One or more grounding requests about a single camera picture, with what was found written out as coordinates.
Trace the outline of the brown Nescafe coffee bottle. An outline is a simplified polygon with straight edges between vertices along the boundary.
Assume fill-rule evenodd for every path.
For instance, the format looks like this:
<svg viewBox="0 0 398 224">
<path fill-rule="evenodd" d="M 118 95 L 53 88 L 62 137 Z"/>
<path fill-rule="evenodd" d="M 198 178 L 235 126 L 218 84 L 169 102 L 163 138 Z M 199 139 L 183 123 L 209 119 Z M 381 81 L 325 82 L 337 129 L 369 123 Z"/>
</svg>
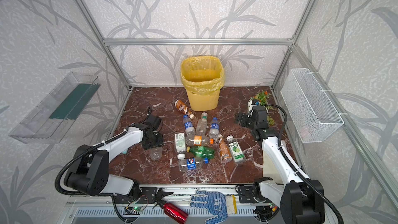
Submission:
<svg viewBox="0 0 398 224">
<path fill-rule="evenodd" d="M 174 103 L 175 107 L 178 109 L 179 112 L 187 115 L 190 119 L 195 117 L 194 113 L 189 109 L 189 107 L 184 103 L 182 100 L 176 100 Z"/>
</svg>

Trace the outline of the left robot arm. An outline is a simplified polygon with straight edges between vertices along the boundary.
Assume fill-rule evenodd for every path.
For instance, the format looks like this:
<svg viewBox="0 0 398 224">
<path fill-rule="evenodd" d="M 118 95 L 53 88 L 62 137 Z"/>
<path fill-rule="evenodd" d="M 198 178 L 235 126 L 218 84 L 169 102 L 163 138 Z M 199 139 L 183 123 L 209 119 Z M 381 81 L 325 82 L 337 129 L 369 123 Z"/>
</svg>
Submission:
<svg viewBox="0 0 398 224">
<path fill-rule="evenodd" d="M 143 121 L 129 125 L 108 140 L 78 147 L 73 159 L 56 176 L 55 189 L 66 196 L 118 194 L 138 198 L 141 195 L 139 182 L 111 175 L 109 164 L 134 145 L 141 144 L 145 150 L 163 146 L 161 124 L 160 117 L 148 114 Z"/>
</svg>

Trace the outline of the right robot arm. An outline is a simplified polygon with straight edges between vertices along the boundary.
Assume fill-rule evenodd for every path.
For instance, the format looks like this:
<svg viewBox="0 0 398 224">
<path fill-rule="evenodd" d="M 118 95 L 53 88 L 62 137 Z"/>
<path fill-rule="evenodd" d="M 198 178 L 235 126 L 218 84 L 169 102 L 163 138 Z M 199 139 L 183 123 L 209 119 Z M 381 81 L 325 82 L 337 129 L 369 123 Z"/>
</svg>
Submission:
<svg viewBox="0 0 398 224">
<path fill-rule="evenodd" d="M 274 203 L 280 209 L 286 224 L 323 224 L 326 206 L 335 214 L 339 224 L 344 223 L 339 210 L 324 195 L 320 181 L 310 179 L 282 144 L 287 114 L 284 114 L 280 130 L 275 131 L 267 120 L 268 106 L 262 106 L 259 100 L 250 100 L 247 112 L 235 115 L 235 123 L 250 129 L 252 136 L 268 155 L 282 179 L 279 184 L 270 177 L 256 180 L 256 199 L 266 199 Z"/>
</svg>

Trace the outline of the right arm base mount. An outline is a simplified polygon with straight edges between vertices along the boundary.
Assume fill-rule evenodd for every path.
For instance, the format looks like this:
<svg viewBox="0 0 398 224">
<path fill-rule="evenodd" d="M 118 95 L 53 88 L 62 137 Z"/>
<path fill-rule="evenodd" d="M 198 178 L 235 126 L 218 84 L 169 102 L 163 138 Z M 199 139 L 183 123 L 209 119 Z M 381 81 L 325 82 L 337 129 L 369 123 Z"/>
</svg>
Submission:
<svg viewBox="0 0 398 224">
<path fill-rule="evenodd" d="M 235 186 L 235 191 L 238 194 L 240 203 L 269 203 L 271 204 L 268 198 L 261 195 L 260 191 L 260 183 L 263 181 L 273 181 L 270 177 L 262 177 L 255 179 L 254 183 L 251 186 L 238 184 Z"/>
</svg>

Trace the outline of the blue cap Pepsi water bottle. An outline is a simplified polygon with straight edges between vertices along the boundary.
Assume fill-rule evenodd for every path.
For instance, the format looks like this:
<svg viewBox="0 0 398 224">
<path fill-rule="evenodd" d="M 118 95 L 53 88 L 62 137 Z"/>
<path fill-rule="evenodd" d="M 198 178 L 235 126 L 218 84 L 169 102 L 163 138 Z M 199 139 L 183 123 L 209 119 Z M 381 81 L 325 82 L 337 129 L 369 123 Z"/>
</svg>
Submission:
<svg viewBox="0 0 398 224">
<path fill-rule="evenodd" d="M 195 135 L 195 128 L 191 119 L 187 116 L 183 116 L 184 131 L 187 135 Z"/>
</svg>

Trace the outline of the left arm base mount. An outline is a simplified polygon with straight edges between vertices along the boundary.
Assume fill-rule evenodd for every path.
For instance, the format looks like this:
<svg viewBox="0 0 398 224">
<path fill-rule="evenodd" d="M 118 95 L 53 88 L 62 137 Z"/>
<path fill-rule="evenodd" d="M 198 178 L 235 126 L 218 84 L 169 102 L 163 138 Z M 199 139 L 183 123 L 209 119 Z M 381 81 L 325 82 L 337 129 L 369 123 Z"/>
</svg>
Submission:
<svg viewBox="0 0 398 224">
<path fill-rule="evenodd" d="M 138 204 L 153 204 L 154 196 L 157 192 L 157 187 L 141 187 L 139 190 L 134 189 L 128 195 L 116 195 L 116 204 L 128 204 L 128 203 L 138 203 Z"/>
</svg>

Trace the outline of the lime label white bottle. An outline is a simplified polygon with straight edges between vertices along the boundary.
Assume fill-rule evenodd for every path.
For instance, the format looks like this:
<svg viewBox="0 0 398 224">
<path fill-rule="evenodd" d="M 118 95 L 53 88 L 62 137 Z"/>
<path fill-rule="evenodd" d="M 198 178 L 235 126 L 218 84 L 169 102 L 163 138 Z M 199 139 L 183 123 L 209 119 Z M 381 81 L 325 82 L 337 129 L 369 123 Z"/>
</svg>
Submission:
<svg viewBox="0 0 398 224">
<path fill-rule="evenodd" d="M 227 137 L 228 146 L 232 155 L 232 159 L 235 163 L 244 162 L 245 155 L 242 148 L 239 145 L 239 142 L 232 136 Z"/>
</svg>

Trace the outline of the orange brown tea bottle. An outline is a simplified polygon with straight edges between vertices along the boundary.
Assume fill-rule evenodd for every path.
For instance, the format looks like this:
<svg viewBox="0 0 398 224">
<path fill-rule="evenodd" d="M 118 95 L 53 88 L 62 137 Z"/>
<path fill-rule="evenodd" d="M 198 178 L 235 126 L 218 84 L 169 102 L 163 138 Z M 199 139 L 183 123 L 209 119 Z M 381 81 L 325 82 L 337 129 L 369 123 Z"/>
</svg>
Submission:
<svg viewBox="0 0 398 224">
<path fill-rule="evenodd" d="M 221 161 L 224 163 L 228 163 L 232 161 L 232 156 L 230 154 L 227 143 L 224 141 L 223 135 L 220 134 L 218 136 L 218 145 L 219 145 L 219 153 Z"/>
</svg>

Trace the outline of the blue cap blue label bottle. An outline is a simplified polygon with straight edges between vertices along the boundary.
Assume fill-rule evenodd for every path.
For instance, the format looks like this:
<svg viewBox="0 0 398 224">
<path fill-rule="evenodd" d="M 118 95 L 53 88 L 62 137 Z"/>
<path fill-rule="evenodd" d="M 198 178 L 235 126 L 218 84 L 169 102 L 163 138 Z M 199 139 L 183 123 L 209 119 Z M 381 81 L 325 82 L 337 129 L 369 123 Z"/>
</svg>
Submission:
<svg viewBox="0 0 398 224">
<path fill-rule="evenodd" d="M 217 117 L 214 117 L 210 123 L 209 137 L 213 140 L 217 140 L 220 134 L 220 126 Z"/>
</svg>

